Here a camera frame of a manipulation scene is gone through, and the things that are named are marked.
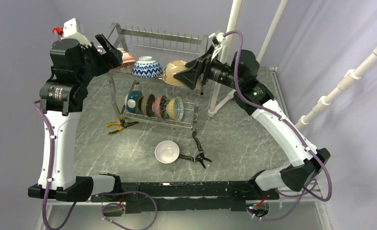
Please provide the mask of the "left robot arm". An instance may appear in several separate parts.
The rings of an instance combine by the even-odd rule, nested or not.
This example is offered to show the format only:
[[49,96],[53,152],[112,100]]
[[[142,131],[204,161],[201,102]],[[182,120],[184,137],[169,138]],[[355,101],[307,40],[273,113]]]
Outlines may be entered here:
[[75,140],[87,87],[91,80],[122,63],[122,54],[103,34],[96,40],[105,52],[90,42],[63,38],[50,49],[51,76],[39,92],[36,111],[45,125],[44,156],[38,182],[28,188],[28,196],[65,202],[84,202],[104,194],[110,201],[122,197],[121,179],[115,174],[77,176]]

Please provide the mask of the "orange floral bowl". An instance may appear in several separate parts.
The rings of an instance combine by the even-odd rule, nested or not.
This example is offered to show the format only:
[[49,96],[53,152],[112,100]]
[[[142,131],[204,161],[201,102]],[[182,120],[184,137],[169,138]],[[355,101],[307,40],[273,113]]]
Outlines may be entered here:
[[131,53],[125,51],[123,48],[117,48],[117,50],[122,52],[122,64],[112,69],[122,69],[128,66],[132,66],[136,63],[137,60],[132,56]]

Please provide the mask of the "red patterned bowl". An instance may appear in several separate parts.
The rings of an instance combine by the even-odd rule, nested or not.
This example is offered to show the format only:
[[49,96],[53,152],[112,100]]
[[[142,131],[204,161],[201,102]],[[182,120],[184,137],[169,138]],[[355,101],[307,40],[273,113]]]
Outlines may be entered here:
[[163,75],[161,64],[151,56],[142,56],[132,67],[135,78],[158,78]]

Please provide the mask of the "yellow teal patterned bowl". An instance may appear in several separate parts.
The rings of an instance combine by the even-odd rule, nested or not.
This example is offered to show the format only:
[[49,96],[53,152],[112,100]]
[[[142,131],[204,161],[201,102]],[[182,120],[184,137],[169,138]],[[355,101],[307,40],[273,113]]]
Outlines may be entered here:
[[167,114],[174,120],[180,122],[184,114],[184,105],[181,97],[177,96],[167,104]]

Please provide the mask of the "teal white bowl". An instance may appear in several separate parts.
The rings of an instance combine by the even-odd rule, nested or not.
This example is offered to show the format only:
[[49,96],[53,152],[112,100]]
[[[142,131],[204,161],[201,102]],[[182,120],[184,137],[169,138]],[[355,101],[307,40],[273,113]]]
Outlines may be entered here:
[[125,98],[126,110],[130,113],[138,113],[141,107],[143,94],[141,91],[132,91]]

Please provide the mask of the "steel dish rack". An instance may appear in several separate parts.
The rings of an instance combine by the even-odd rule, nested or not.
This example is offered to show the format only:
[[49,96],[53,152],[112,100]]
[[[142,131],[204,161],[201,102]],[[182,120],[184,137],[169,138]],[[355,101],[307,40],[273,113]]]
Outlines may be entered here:
[[[186,36],[181,34],[167,34],[165,32],[154,32],[152,30],[139,30],[133,28],[122,28],[119,23],[112,23],[106,33],[110,38],[117,33],[114,47],[121,47],[130,52],[134,57],[152,56],[159,61],[163,68],[172,58],[183,58],[186,61],[203,55],[208,49],[208,36]],[[137,121],[158,126],[190,129],[196,131],[198,128],[199,98],[204,87],[197,84],[193,95],[184,100],[184,115],[182,121],[148,117],[134,114],[127,111],[126,107],[118,107],[116,101],[115,77],[122,78],[131,84],[130,91],[135,89],[148,89],[149,85],[157,85],[159,88],[169,88],[172,94],[184,91],[182,86],[172,86],[165,83],[161,77],[156,78],[135,78],[132,76],[132,67],[115,69],[106,74],[110,83],[110,95],[113,110],[119,119]]]

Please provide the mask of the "brown floral bowl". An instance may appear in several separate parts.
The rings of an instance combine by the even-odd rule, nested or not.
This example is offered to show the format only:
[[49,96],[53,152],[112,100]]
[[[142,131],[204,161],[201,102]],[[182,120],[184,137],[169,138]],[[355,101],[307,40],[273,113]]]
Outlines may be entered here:
[[153,104],[153,112],[157,118],[166,119],[168,118],[167,114],[167,105],[169,103],[169,99],[166,95],[160,96],[155,99]]

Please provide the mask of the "plain white bowl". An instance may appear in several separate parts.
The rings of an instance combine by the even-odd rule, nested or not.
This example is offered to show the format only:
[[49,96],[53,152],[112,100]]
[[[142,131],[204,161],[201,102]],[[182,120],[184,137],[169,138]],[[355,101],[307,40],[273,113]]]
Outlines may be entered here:
[[155,147],[155,157],[156,159],[164,164],[170,164],[175,162],[180,154],[180,148],[179,146],[171,141],[171,140],[165,140],[160,142]]

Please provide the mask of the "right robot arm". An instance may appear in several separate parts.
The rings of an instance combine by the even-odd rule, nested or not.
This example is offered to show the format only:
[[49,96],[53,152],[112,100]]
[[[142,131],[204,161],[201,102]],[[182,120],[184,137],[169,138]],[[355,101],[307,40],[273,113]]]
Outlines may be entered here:
[[277,100],[267,87],[257,80],[259,62],[249,50],[236,53],[232,64],[211,59],[214,48],[185,65],[185,69],[174,75],[189,89],[198,82],[213,80],[230,88],[239,85],[234,99],[237,105],[258,121],[276,140],[285,152],[288,166],[273,170],[263,170],[255,174],[249,186],[250,195],[260,199],[270,189],[288,187],[299,192],[320,172],[324,172],[329,186],[331,178],[325,167],[330,158],[326,148],[318,149],[308,141],[288,120]]

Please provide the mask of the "beige dark rimmed bowl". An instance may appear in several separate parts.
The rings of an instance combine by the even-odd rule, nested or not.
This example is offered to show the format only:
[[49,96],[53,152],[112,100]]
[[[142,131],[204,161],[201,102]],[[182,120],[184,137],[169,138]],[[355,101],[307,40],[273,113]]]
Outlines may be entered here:
[[148,94],[143,96],[141,102],[141,112],[143,115],[151,117],[153,115],[153,104],[155,102],[155,96]]

